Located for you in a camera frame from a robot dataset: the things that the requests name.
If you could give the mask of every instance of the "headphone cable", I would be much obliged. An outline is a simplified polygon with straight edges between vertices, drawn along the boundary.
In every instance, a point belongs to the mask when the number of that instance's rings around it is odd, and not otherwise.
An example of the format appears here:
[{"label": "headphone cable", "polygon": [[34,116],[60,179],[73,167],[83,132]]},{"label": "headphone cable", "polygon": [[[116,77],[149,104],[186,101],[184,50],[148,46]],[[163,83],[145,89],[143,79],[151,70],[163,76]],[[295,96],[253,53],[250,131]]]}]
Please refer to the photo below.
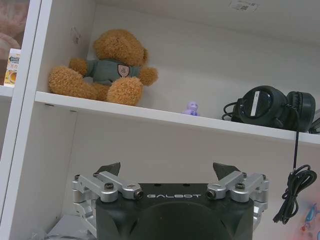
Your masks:
[{"label": "headphone cable", "polygon": [[296,117],[296,134],[295,134],[295,145],[294,145],[294,157],[293,157],[293,171],[290,173],[287,182],[287,189],[282,195],[284,202],[279,212],[274,216],[273,221],[277,223],[282,221],[286,224],[290,218],[292,218],[299,210],[297,201],[298,194],[305,188],[313,184],[317,179],[316,172],[311,170],[310,165],[302,165],[298,169],[297,167],[297,153],[299,143],[299,127],[300,127],[300,116],[298,110],[291,104],[284,104],[283,107],[287,107],[295,112]]},{"label": "headphone cable", "polygon": [[228,116],[229,118],[232,118],[232,116],[233,116],[233,114],[235,114],[235,112],[234,111],[233,112],[227,112],[227,107],[230,107],[230,106],[236,105],[236,104],[237,104],[237,102],[235,101],[235,102],[228,103],[227,105],[224,106],[224,108],[223,108],[224,114],[221,117],[222,120],[225,120],[226,116]]}]

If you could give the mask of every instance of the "teddy bear ear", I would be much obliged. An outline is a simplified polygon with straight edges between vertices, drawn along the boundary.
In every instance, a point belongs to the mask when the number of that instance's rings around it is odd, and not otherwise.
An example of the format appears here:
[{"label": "teddy bear ear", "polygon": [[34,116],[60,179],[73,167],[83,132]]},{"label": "teddy bear ear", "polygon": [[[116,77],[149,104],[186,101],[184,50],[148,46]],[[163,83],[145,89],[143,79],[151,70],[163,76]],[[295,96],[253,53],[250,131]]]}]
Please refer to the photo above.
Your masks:
[{"label": "teddy bear ear", "polygon": [[146,64],[148,62],[149,59],[149,53],[147,49],[143,49],[143,63]]}]

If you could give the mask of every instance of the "shelf compartment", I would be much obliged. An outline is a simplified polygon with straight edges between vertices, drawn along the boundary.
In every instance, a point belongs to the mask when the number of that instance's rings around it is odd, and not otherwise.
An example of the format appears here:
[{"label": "shelf compartment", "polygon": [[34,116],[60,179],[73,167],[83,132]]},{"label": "shelf compartment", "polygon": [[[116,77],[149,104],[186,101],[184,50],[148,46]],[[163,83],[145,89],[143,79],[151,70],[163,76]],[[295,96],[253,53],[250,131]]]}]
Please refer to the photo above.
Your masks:
[{"label": "shelf compartment", "polygon": [[[141,119],[154,123],[178,124],[190,128],[203,128],[207,131],[219,131],[226,134],[261,137],[266,140],[276,139],[288,142],[294,141],[295,139],[295,132],[289,130],[224,121],[201,116],[195,117],[176,112],[127,106],[41,91],[36,92],[35,101],[80,113],[105,114],[118,116],[120,118],[133,117],[137,120]],[[303,144],[320,146],[319,135],[301,133],[299,141]]]},{"label": "shelf compartment", "polygon": [[0,86],[0,100],[11,100],[14,88],[11,86]]}]

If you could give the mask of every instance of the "green shirt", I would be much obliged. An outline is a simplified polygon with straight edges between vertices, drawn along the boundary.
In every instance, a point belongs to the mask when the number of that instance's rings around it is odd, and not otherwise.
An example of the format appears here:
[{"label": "green shirt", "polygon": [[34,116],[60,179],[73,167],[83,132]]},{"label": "green shirt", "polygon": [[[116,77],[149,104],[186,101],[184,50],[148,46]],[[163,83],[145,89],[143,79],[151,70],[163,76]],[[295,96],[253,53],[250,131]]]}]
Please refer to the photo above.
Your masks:
[{"label": "green shirt", "polygon": [[85,77],[92,77],[93,82],[98,84],[111,85],[119,78],[138,77],[139,74],[139,66],[129,66],[116,60],[102,59],[87,61]]}]

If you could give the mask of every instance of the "teddy bear head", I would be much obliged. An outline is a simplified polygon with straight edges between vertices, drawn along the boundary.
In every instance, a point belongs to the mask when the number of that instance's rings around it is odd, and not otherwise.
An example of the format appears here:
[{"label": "teddy bear head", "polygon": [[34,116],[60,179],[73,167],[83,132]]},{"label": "teddy bear head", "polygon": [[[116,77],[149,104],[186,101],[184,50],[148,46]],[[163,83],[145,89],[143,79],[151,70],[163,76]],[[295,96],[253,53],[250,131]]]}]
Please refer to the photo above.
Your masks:
[{"label": "teddy bear head", "polygon": [[96,56],[114,59],[130,66],[142,66],[148,61],[148,52],[136,37],[124,29],[103,33],[93,44]]}]

